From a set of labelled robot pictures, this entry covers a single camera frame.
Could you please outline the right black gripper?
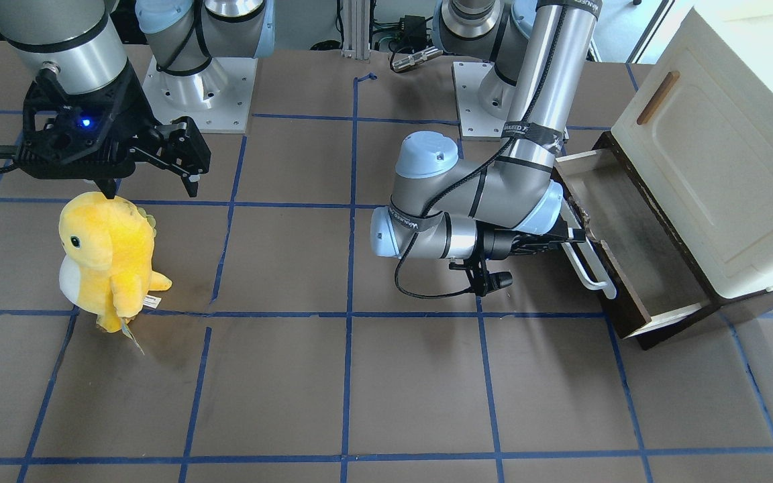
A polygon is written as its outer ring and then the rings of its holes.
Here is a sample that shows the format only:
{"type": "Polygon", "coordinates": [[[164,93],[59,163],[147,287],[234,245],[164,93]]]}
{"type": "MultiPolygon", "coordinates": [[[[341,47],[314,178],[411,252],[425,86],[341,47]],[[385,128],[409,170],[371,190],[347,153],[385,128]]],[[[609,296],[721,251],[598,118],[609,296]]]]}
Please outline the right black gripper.
{"type": "MultiPolygon", "coordinates": [[[[190,198],[196,198],[200,178],[211,170],[211,149],[188,116],[145,129],[119,143],[116,154],[120,161],[148,162],[177,174],[190,198]]],[[[94,183],[110,201],[119,192],[120,178],[96,178],[94,183]]]]}

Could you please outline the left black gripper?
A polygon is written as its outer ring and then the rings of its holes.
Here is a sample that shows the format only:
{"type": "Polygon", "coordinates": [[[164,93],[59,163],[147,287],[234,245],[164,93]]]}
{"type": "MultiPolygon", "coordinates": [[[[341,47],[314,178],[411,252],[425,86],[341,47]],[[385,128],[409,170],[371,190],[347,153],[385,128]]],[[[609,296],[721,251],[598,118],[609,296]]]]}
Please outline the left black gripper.
{"type": "Polygon", "coordinates": [[[564,225],[543,235],[482,227],[476,240],[476,255],[485,260],[505,260],[510,256],[530,256],[539,252],[561,250],[563,245],[582,244],[586,230],[564,225]]]}

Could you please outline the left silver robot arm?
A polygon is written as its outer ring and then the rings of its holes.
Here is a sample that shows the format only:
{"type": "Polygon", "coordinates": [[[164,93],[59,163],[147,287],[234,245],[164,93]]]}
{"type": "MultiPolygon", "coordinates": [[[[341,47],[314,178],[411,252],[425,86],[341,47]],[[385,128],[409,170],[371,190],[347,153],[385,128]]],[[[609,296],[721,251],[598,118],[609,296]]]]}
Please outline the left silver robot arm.
{"type": "Polygon", "coordinates": [[[564,190],[552,180],[601,1],[539,1],[500,144],[486,161],[461,159],[451,138],[416,131],[400,146],[390,203],[373,212],[377,256],[469,259],[482,224],[546,235],[564,190]]]}

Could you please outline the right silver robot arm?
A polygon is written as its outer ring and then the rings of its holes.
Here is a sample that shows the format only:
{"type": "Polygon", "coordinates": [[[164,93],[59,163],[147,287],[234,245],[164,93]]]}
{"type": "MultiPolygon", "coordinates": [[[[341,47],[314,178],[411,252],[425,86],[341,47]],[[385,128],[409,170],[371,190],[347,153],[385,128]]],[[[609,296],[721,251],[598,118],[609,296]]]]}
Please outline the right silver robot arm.
{"type": "Polygon", "coordinates": [[[175,118],[154,114],[104,1],[0,1],[0,33],[34,76],[21,141],[0,146],[0,159],[10,160],[0,174],[83,178],[111,199],[117,180],[150,163],[197,196],[211,150],[193,114],[229,100],[221,58],[271,55],[275,3],[138,1],[134,10],[154,56],[156,92],[175,118]]]}

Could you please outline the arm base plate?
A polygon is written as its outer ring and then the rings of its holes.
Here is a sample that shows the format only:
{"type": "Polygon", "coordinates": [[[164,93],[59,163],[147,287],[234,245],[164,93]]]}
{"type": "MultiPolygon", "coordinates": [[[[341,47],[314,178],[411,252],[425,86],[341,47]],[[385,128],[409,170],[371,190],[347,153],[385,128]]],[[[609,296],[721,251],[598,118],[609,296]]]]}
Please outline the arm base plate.
{"type": "Polygon", "coordinates": [[[151,59],[142,90],[161,123],[187,116],[203,133],[243,134],[254,94],[258,59],[213,58],[203,71],[172,76],[151,59]]]}
{"type": "Polygon", "coordinates": [[[499,141],[515,86],[499,76],[496,64],[488,62],[454,62],[453,77],[461,136],[467,140],[499,141]]]}

